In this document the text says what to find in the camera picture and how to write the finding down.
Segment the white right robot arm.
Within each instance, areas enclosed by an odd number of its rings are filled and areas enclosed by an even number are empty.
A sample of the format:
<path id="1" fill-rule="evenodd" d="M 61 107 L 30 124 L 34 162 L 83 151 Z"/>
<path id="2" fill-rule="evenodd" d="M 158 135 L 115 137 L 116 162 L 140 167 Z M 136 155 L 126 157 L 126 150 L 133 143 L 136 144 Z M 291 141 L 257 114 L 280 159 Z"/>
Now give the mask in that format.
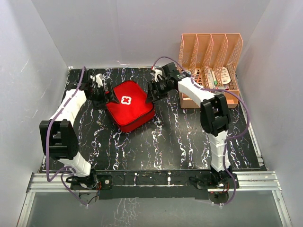
<path id="1" fill-rule="evenodd" d="M 186 71 L 177 70 L 174 63 L 164 65 L 161 69 L 151 68 L 152 80 L 148 82 L 146 103 L 164 99 L 172 90 L 177 90 L 200 107 L 200 124 L 207 133 L 211 151 L 211 182 L 221 188 L 226 184 L 237 186 L 232 174 L 227 155 L 227 134 L 231 121 L 226 97 L 216 95 L 197 84 Z"/>

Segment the red black medicine case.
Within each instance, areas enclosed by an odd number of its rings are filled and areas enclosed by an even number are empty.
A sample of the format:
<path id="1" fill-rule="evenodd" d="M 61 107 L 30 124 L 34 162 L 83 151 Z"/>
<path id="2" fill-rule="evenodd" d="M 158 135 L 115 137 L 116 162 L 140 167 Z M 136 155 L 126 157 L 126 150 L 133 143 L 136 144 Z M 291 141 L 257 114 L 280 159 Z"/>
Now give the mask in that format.
<path id="1" fill-rule="evenodd" d="M 114 87 L 114 92 L 119 103 L 111 102 L 106 107 L 122 132 L 131 132 L 155 116 L 154 104 L 145 102 L 147 94 L 136 82 L 125 81 Z"/>

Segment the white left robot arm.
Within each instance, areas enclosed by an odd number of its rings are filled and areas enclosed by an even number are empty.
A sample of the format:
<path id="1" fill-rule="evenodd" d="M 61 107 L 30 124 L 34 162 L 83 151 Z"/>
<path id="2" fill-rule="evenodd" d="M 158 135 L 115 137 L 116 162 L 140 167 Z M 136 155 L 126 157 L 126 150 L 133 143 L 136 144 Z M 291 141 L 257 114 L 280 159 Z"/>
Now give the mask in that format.
<path id="1" fill-rule="evenodd" d="M 49 182 L 53 180 L 50 176 L 50 159 L 53 159 L 63 164 L 57 174 L 64 171 L 70 174 L 68 181 L 88 189 L 94 188 L 98 183 L 91 163 L 79 151 L 79 140 L 74 130 L 75 119 L 87 101 L 95 103 L 98 109 L 109 103 L 119 103 L 112 84 L 105 84 L 101 73 L 90 73 L 83 67 L 79 79 L 67 86 L 64 99 L 56 112 L 49 120 L 39 124 Z"/>

